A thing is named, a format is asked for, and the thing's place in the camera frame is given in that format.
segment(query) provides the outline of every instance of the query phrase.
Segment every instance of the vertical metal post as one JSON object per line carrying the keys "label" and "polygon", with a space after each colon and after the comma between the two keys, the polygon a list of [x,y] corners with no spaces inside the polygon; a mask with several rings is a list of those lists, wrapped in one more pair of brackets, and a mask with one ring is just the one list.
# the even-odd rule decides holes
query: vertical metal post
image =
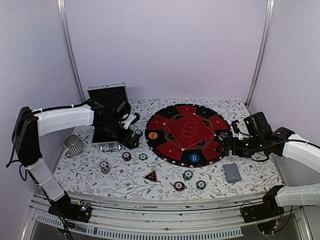
{"label": "vertical metal post", "polygon": [[255,64],[254,74],[253,74],[251,86],[249,89],[249,93],[245,101],[245,104],[247,105],[248,108],[250,108],[252,104],[255,91],[257,88],[259,75],[260,75],[260,71],[261,71],[261,67],[262,67],[262,63],[263,63],[263,59],[264,59],[264,55],[267,47],[267,41],[268,41],[268,36],[269,36],[271,22],[272,22],[272,15],[274,12],[274,5],[275,5],[275,0],[267,0],[260,50],[259,50],[258,58]]}
{"label": "vertical metal post", "polygon": [[72,44],[71,44],[71,38],[70,38],[69,27],[68,27],[68,22],[67,22],[67,14],[66,14],[66,8],[65,8],[65,0],[57,0],[57,5],[58,5],[58,12],[59,12],[59,17],[60,17],[62,33],[63,33],[69,61],[71,64],[71,70],[73,73],[75,86],[76,86],[77,92],[79,94],[80,100],[82,102],[84,102],[86,100],[85,93],[84,93],[84,89],[82,87],[82,84],[81,84],[81,81],[79,78],[79,73],[78,73],[78,69],[77,69],[77,65],[76,65],[76,59],[75,59]]}

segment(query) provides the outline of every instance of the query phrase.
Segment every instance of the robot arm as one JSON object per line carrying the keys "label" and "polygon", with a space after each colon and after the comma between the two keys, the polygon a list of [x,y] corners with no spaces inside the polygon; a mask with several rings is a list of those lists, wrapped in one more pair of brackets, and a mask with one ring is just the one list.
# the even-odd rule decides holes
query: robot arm
{"label": "robot arm", "polygon": [[13,147],[19,162],[48,196],[51,204],[49,213],[88,222],[91,208],[87,202],[71,203],[70,197],[42,159],[39,137],[59,130],[93,125],[96,130],[125,147],[137,148],[140,136],[133,134],[129,126],[139,119],[139,115],[131,114],[130,111],[131,107],[126,101],[101,105],[92,100],[78,106],[33,111],[29,107],[23,107],[20,110],[12,134]]}
{"label": "robot arm", "polygon": [[[320,147],[308,142],[293,131],[280,127],[272,131],[265,115],[255,113],[244,119],[249,132],[247,138],[231,137],[224,140],[224,153],[250,158],[255,153],[271,153],[280,157],[296,160],[320,173]],[[232,123],[233,131],[239,133],[237,122]],[[270,189],[263,197],[263,203],[241,208],[245,222],[271,218],[284,213],[286,206],[320,205],[320,184],[289,187],[278,185]]]}

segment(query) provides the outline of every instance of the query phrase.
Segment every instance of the table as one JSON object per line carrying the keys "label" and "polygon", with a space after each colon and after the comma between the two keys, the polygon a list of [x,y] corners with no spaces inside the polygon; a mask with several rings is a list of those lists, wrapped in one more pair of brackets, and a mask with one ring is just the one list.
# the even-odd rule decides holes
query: table
{"label": "table", "polygon": [[[140,120],[133,130],[144,131],[149,118],[161,108],[174,104],[197,104],[206,106],[224,117],[230,124],[239,120],[240,129],[246,132],[243,119],[249,116],[248,109],[239,100],[211,99],[136,99],[130,100],[132,113],[139,113]],[[78,135],[84,145],[84,152],[67,158],[63,152],[54,177],[69,192],[90,196],[133,199],[133,200],[203,200],[245,196],[267,192],[275,185],[283,184],[274,160],[255,162],[238,156],[224,157],[220,161],[197,168],[186,168],[170,164],[157,157],[148,147],[144,136],[138,148],[128,150],[125,147],[119,152],[103,153],[91,144],[93,127],[77,127],[73,134]],[[130,152],[131,161],[124,161],[122,154]],[[141,161],[139,155],[145,153],[148,159]],[[110,164],[110,173],[104,174],[100,162]],[[236,163],[242,178],[234,184],[227,183],[223,165]],[[158,182],[144,179],[144,176],[156,170]],[[191,180],[184,181],[183,172],[193,171]],[[196,182],[206,182],[204,190],[196,188]],[[184,182],[187,188],[176,191],[175,182]]]}

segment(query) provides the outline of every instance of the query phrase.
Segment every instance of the red and black mat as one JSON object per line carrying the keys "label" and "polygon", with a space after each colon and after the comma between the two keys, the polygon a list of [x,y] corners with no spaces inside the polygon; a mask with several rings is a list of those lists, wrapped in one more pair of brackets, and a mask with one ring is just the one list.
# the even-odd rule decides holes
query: red and black mat
{"label": "red and black mat", "polygon": [[145,138],[160,158],[183,167],[203,167],[220,160],[229,125],[217,112],[195,104],[176,104],[157,111]]}

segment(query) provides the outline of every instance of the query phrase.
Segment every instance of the blue circle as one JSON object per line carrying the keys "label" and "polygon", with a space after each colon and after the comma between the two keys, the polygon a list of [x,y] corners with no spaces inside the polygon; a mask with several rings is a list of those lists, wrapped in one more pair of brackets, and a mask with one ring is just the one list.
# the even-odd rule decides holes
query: blue circle
{"label": "blue circle", "polygon": [[189,156],[189,159],[192,163],[197,163],[200,160],[200,157],[197,154],[191,154]]}

